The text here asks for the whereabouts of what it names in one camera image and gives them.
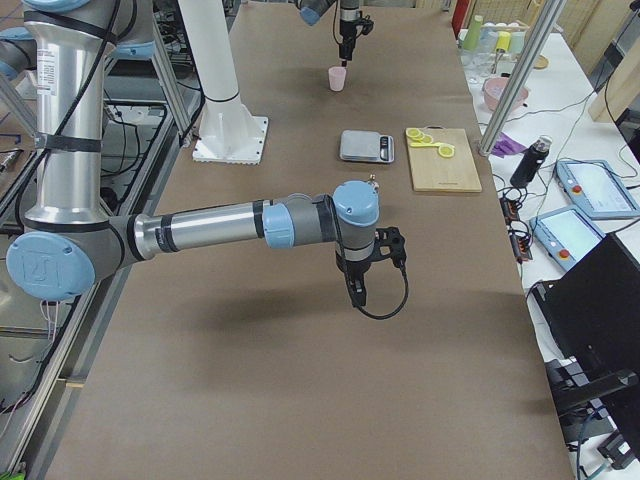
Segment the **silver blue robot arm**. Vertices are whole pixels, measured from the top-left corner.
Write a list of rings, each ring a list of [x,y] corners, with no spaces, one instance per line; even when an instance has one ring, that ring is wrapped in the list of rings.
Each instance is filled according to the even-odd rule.
[[[333,6],[339,14],[339,35],[334,40],[338,44],[341,65],[347,67],[352,61],[358,31],[367,35],[370,31],[368,20],[362,16],[359,1],[301,0],[294,2],[300,17],[309,26],[315,25]]]
[[[119,47],[150,55],[148,1],[28,1],[36,45],[37,199],[10,246],[11,279],[29,295],[62,301],[138,261],[261,238],[272,248],[332,242],[352,303],[366,302],[364,275],[381,259],[373,182],[347,181],[330,195],[216,206],[150,217],[100,206],[105,58]]]

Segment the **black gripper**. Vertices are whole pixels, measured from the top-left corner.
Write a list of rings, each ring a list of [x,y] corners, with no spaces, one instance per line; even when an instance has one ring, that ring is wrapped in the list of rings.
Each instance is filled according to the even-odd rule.
[[[369,258],[350,261],[343,258],[339,252],[335,254],[338,269],[346,275],[349,284],[349,294],[354,307],[366,306],[365,274],[371,267]]]
[[[359,21],[339,21],[339,34],[341,41],[339,42],[339,58],[341,66],[347,67],[348,61],[353,59],[353,52],[356,46],[356,38],[358,35]]]

